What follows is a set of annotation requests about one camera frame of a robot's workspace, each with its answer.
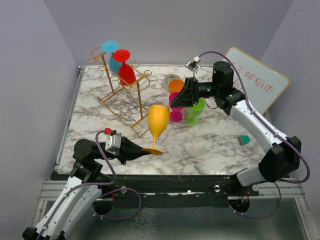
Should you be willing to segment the yellow framed whiteboard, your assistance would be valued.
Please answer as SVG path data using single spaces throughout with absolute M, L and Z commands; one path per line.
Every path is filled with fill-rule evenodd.
M 249 101 L 262 115 L 290 84 L 288 77 L 236 47 L 231 47 L 226 57 L 239 72 Z

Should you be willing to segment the pink wine glass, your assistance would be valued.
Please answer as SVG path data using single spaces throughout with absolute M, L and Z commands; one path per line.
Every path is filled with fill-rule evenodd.
M 168 105 L 171 109 L 169 119 L 175 123 L 180 122 L 183 118 L 183 115 L 182 115 L 183 108 L 182 107 L 171 107 L 171 102 L 173 101 L 173 99 L 177 95 L 178 95 L 178 92 L 173 92 L 170 94 L 169 99 L 168 99 Z

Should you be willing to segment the cyan wine glass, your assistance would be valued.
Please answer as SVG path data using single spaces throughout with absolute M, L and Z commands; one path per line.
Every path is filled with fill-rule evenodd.
M 118 47 L 118 43 L 114 40 L 106 41 L 101 45 L 102 51 L 110 54 L 108 65 L 113 75 L 118 75 L 120 67 L 122 66 L 121 62 L 118 62 L 114 59 L 114 53 L 118 50 Z

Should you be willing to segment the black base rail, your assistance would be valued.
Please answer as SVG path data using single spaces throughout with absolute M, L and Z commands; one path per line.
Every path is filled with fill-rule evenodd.
M 243 187 L 231 175 L 124 175 L 103 193 L 121 187 L 136 190 L 144 208 L 227 208 L 228 199 L 258 196 L 253 187 Z

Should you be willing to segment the yellow wine glass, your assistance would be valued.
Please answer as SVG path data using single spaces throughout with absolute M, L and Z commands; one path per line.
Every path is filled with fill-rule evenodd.
M 156 149 L 157 138 L 166 130 L 169 118 L 170 109 L 164 105 L 152 105 L 148 111 L 148 130 L 152 135 L 152 147 L 143 148 L 145 152 L 149 152 L 151 155 L 162 155 L 163 152 Z

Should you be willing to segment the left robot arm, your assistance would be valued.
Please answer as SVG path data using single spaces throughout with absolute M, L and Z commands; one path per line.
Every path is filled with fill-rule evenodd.
M 80 139 L 73 149 L 75 163 L 67 182 L 46 215 L 35 227 L 24 230 L 25 240 L 66 240 L 93 202 L 106 197 L 116 178 L 101 172 L 98 159 L 117 159 L 121 164 L 149 155 L 143 147 L 119 134 L 109 134 L 105 142 Z

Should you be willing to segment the green wine glass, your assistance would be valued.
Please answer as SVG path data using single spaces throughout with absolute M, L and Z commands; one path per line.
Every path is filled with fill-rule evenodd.
M 199 124 L 199 116 L 204 111 L 206 104 L 203 98 L 200 98 L 197 104 L 193 104 L 192 107 L 189 107 L 188 115 L 185 118 L 185 123 L 188 126 L 194 127 Z

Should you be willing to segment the orange wine glass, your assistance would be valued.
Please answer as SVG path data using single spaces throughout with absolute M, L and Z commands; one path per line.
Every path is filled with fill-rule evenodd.
M 184 81 L 180 79 L 173 79 L 168 83 L 169 94 L 179 93 L 184 87 Z

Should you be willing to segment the clear tape roll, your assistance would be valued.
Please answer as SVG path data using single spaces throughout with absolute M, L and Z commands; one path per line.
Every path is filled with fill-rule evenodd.
M 163 87 L 168 92 L 169 91 L 169 83 L 172 80 L 181 80 L 181 77 L 177 74 L 167 74 L 163 79 Z

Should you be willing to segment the gold wire glass rack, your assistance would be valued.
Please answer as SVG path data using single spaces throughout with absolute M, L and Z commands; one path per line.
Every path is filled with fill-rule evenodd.
M 106 74 L 107 82 L 102 88 L 104 96 L 97 99 L 141 138 L 148 132 L 144 124 L 149 113 L 149 108 L 143 104 L 142 92 L 151 85 L 152 71 L 141 70 L 137 61 L 128 63 L 136 77 L 135 82 L 128 83 L 111 70 L 105 58 L 106 54 L 102 47 L 98 46 L 91 51 L 87 60 L 90 64 L 99 63 L 98 70 Z

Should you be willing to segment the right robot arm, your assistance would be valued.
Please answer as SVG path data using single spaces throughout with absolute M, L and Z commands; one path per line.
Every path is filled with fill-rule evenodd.
M 195 77 L 187 77 L 183 89 L 171 102 L 173 108 L 189 108 L 201 98 L 213 97 L 218 108 L 238 121 L 259 143 L 265 156 L 255 166 L 235 174 L 229 189 L 240 196 L 249 185 L 270 182 L 297 170 L 300 166 L 301 141 L 287 137 L 268 122 L 248 102 L 245 95 L 233 87 L 234 70 L 230 63 L 217 61 L 213 65 L 210 82 L 198 82 Z

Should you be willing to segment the red wine glass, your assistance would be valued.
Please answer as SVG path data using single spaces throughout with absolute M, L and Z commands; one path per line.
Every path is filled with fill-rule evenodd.
M 127 49 L 119 49 L 113 54 L 114 60 L 121 63 L 118 76 L 120 77 L 120 84 L 122 86 L 129 86 L 136 81 L 133 68 L 126 63 L 130 56 L 131 54 Z

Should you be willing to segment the green grey eraser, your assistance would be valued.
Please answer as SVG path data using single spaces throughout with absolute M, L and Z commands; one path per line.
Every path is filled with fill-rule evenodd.
M 237 140 L 241 146 L 246 145 L 251 141 L 248 135 L 240 135 L 237 137 Z

